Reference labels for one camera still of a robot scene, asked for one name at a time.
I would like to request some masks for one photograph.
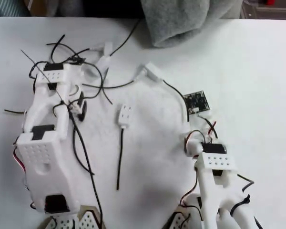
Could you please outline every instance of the black cable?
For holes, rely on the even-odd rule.
[[[90,173],[89,169],[87,169],[87,167],[84,166],[84,164],[81,162],[80,158],[79,158],[78,155],[77,155],[75,138],[76,138],[76,130],[75,130],[75,128],[73,128],[72,145],[73,145],[74,155],[75,155],[75,157],[76,157],[76,160],[80,163],[81,167],[82,167],[83,169],[85,169],[88,173]]]
[[[63,101],[61,101],[60,104],[57,104],[57,105],[55,105],[55,106],[52,108],[52,112],[53,112],[53,115],[54,115],[55,117],[56,117],[56,114],[55,114],[55,112],[54,112],[55,108],[58,107],[58,106],[64,105],[64,104],[65,104],[65,103],[64,103]]]
[[[254,216],[254,220],[255,220],[255,223],[256,223],[258,229],[263,229],[263,227],[262,227],[261,224],[258,222],[258,220],[255,218],[255,216]]]
[[[197,117],[204,119],[204,120],[208,123],[208,125],[210,126],[210,128],[213,130],[215,137],[218,138],[217,132],[216,132],[216,130],[214,129],[214,126],[210,123],[210,121],[207,120],[207,119],[204,118],[204,117],[201,117],[198,113],[197,113]]]
[[[248,182],[249,182],[249,184],[247,184],[247,185],[245,185],[245,186],[243,187],[243,189],[242,189],[243,192],[244,192],[247,188],[249,188],[251,185],[254,184],[254,181],[252,181],[252,180],[250,180],[250,179],[248,179],[248,178],[246,178],[246,177],[244,177],[244,176],[242,176],[242,175],[240,175],[240,174],[237,174],[237,176],[240,177],[241,179],[244,179],[245,181],[248,181]],[[263,229],[263,227],[262,227],[261,224],[258,222],[258,220],[255,218],[255,216],[254,216],[254,220],[255,220],[255,223],[256,223],[257,227],[258,227],[259,229]]]
[[[106,72],[105,72],[104,79],[103,79],[104,82],[105,82],[105,80],[106,80],[108,70],[109,70],[109,69],[107,68],[107,70],[106,70]],[[110,104],[113,105],[113,103],[112,103],[111,100],[108,98],[108,96],[107,96],[107,94],[106,94],[106,92],[105,92],[105,90],[104,90],[104,86],[102,87],[102,91],[103,91],[103,93],[104,93],[106,99],[108,100],[108,102],[110,102]]]
[[[241,205],[243,205],[243,204],[248,204],[248,203],[250,203],[250,195],[249,195],[249,194],[248,194],[248,196],[247,196],[246,198],[244,198],[243,201],[241,201],[241,202],[235,204],[235,205],[231,208],[231,210],[230,210],[230,215],[231,215],[231,217],[233,217],[234,211],[235,211],[239,206],[241,206]]]
[[[36,77],[33,77],[33,76],[32,76],[32,73],[33,73],[34,69],[36,68],[36,66],[37,66],[38,64],[40,64],[40,63],[48,63],[48,62],[47,62],[47,61],[38,61],[38,62],[36,62],[36,63],[33,65],[33,67],[31,68],[30,72],[29,72],[29,78],[31,78],[31,79],[36,79]]]
[[[75,131],[77,132],[77,134],[78,134],[78,136],[80,138],[80,141],[81,141],[81,144],[82,144],[82,148],[83,148],[84,153],[85,153],[85,157],[86,157],[86,161],[87,161],[87,165],[88,165],[88,170],[89,170],[89,174],[90,174],[90,178],[91,178],[91,182],[92,182],[95,198],[96,198],[96,201],[98,203],[99,210],[100,210],[100,223],[99,223],[99,225],[101,226],[101,229],[102,229],[103,211],[102,211],[101,203],[100,203],[100,200],[99,200],[99,196],[98,196],[97,191],[96,191],[95,182],[94,182],[94,179],[93,179],[93,172],[91,170],[91,165],[90,165],[90,162],[89,162],[89,157],[88,157],[88,153],[87,153],[87,150],[86,150],[86,146],[85,146],[83,137],[82,137],[82,135],[80,133],[80,130],[77,127],[77,124],[75,122],[75,119],[73,117],[73,114],[72,114],[69,106],[67,106],[67,109],[68,109],[68,113],[69,113],[69,118],[71,119],[71,121],[72,121],[72,123],[74,125],[74,128],[75,128]]]
[[[185,108],[186,108],[186,118],[187,118],[187,122],[190,121],[190,114],[189,114],[189,109],[187,108],[187,105],[186,105],[186,101],[185,101],[185,98],[183,97],[183,95],[180,93],[180,91],[178,91],[176,88],[174,88],[173,86],[171,86],[170,84],[168,84],[165,80],[163,80],[163,82],[169,86],[170,88],[174,89],[182,98],[182,100],[184,101],[184,104],[185,104]]]
[[[35,206],[33,206],[34,202],[30,204],[30,208],[36,210]]]
[[[85,52],[85,51],[89,51],[89,50],[90,50],[90,49],[87,48],[87,49],[81,50],[81,51],[79,51],[79,52],[76,52],[75,54],[73,54],[72,56],[68,57],[66,60],[62,61],[61,63],[66,63],[67,61],[75,61],[75,62],[76,62],[76,60],[74,60],[74,57],[75,57],[75,56],[78,56],[78,58],[81,59],[82,62],[83,62],[84,59],[83,59],[82,57],[80,57],[79,54],[81,54],[81,53],[83,53],[83,52]]]
[[[96,97],[99,95],[99,93],[101,92],[102,87],[103,87],[103,85],[104,85],[102,73],[101,73],[101,71],[98,69],[98,67],[96,67],[93,63],[84,62],[84,64],[87,64],[87,65],[90,65],[90,66],[93,66],[94,68],[96,68],[96,70],[99,72],[99,75],[100,75],[100,78],[101,78],[101,85],[100,85],[99,90],[98,90],[98,92],[96,93],[96,95],[94,95],[94,96],[87,96],[87,97],[81,98],[81,99],[94,99],[94,98],[96,98]],[[71,101],[71,102],[68,104],[68,106],[71,106],[74,102],[77,102],[77,101],[79,101],[79,100],[80,100],[80,99],[75,99],[75,100]]]
[[[119,165],[118,165],[118,176],[117,176],[117,180],[116,180],[116,190],[117,191],[120,188],[120,172],[121,172],[121,163],[122,163],[122,154],[123,154],[123,135],[124,135],[124,128],[121,129],[120,157],[119,157]]]
[[[53,55],[55,52],[55,49],[57,48],[57,46],[59,45],[59,43],[63,40],[63,38],[65,37],[65,34],[61,36],[61,38],[58,40],[58,42],[56,42],[56,44],[54,45],[52,52],[51,52],[51,60],[53,63],[55,63],[55,61],[53,60]]]
[[[55,226],[53,227],[53,229],[57,228],[57,220],[56,218],[54,218],[53,216],[50,217],[52,220],[54,220]]]
[[[186,221],[189,220],[190,216],[191,216],[191,214],[189,214],[189,216],[188,216],[185,220],[183,220],[183,222],[181,223],[181,225],[180,225],[180,227],[179,227],[180,229],[182,229],[183,224],[184,224]]]
[[[125,45],[125,43],[126,43],[126,42],[128,41],[128,39],[131,37],[131,35],[132,35],[132,33],[134,32],[134,30],[137,28],[137,26],[138,26],[138,24],[140,23],[140,21],[141,21],[141,19],[139,19],[139,20],[135,23],[133,29],[130,31],[130,34],[128,35],[128,37],[126,38],[126,40],[125,40],[116,50],[114,50],[114,51],[110,54],[110,56],[112,56],[113,54],[115,54],[115,52],[117,52],[120,48],[123,47],[123,45]]]
[[[254,184],[254,181],[252,181],[252,180],[250,180],[250,179],[248,179],[248,178],[246,178],[246,177],[244,177],[244,176],[242,176],[242,175],[240,175],[240,174],[237,174],[237,176],[239,176],[241,179],[244,179],[245,181],[248,181],[248,182],[249,182],[249,184],[247,184],[247,185],[245,185],[245,186],[243,187],[243,189],[242,189],[243,192],[244,192],[247,188],[249,188],[251,185]]]
[[[187,195],[189,195],[190,193],[192,193],[192,192],[195,190],[196,186],[197,186],[197,182],[198,182],[198,170],[197,170],[196,167],[195,167],[194,169],[195,169],[195,171],[196,171],[196,181],[195,181],[195,184],[194,184],[194,186],[191,188],[191,190],[189,190],[187,193],[185,193],[185,194],[181,197],[180,202],[179,202],[179,205],[180,205],[180,206],[183,205],[183,204],[182,204],[183,199],[184,199]]]
[[[130,85],[131,83],[133,83],[134,80],[131,80],[130,82],[128,83],[124,83],[124,84],[121,84],[121,85],[118,85],[118,86],[112,86],[112,87],[103,87],[104,89],[115,89],[115,88],[120,88],[120,87],[124,87],[124,86],[127,86],[127,85]],[[94,85],[90,85],[90,84],[85,84],[85,83],[82,83],[83,86],[87,86],[87,87],[93,87],[93,88],[100,88],[99,86],[94,86]]]
[[[13,113],[13,114],[18,114],[18,115],[24,115],[25,114],[25,111],[11,111],[11,110],[7,110],[7,109],[4,109],[4,111],[6,112],[10,112],[10,113]]]
[[[56,45],[57,43],[48,43],[46,45]],[[59,43],[58,45],[64,46],[66,48],[68,48],[71,52],[73,52],[73,54],[76,54],[76,51],[74,51],[74,49],[72,49],[70,46],[63,44],[63,43]]]
[[[200,216],[200,219],[201,221],[203,221],[203,218],[202,218],[202,215],[201,215],[201,212],[200,212],[200,209],[199,207],[195,206],[195,205],[181,205],[181,207],[183,208],[195,208],[197,209],[198,213],[199,213],[199,216]]]

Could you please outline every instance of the gray cloth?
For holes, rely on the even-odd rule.
[[[170,47],[193,37],[212,21],[239,18],[242,0],[141,0],[153,45]],[[48,0],[48,16],[83,16],[81,0]]]

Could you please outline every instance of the circuit board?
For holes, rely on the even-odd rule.
[[[186,94],[183,97],[190,115],[210,110],[209,104],[203,91]]]

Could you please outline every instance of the white connector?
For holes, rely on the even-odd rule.
[[[129,126],[132,111],[132,107],[129,105],[123,104],[121,107],[118,124],[122,129],[125,129]]]
[[[153,63],[149,62],[143,68],[146,71],[146,75],[155,82],[163,81],[163,72]]]

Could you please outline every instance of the white surface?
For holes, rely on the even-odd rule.
[[[133,25],[110,19],[0,18],[0,229],[33,229],[44,218],[30,209],[22,170],[12,158],[11,144],[23,117],[3,112],[26,109],[33,99],[31,63],[20,48],[35,61],[46,60],[51,47],[45,43],[64,33],[63,42],[75,50],[103,41],[117,47]],[[183,94],[204,90],[218,135],[234,154],[239,173],[256,182],[248,190],[255,216],[265,229],[286,228],[286,21],[218,21],[177,47],[149,49],[149,43],[142,23],[112,57],[108,84],[127,82],[139,64],[152,61]],[[54,58],[67,56],[58,49]],[[195,179],[194,162],[179,143],[179,134],[188,131],[180,100],[149,80],[107,94],[114,105],[103,95],[89,101],[88,116],[80,125],[106,227],[161,228]],[[115,121],[124,102],[136,109],[124,133],[116,192],[120,129]],[[89,174],[75,161],[71,142],[66,146],[81,203],[96,205]]]

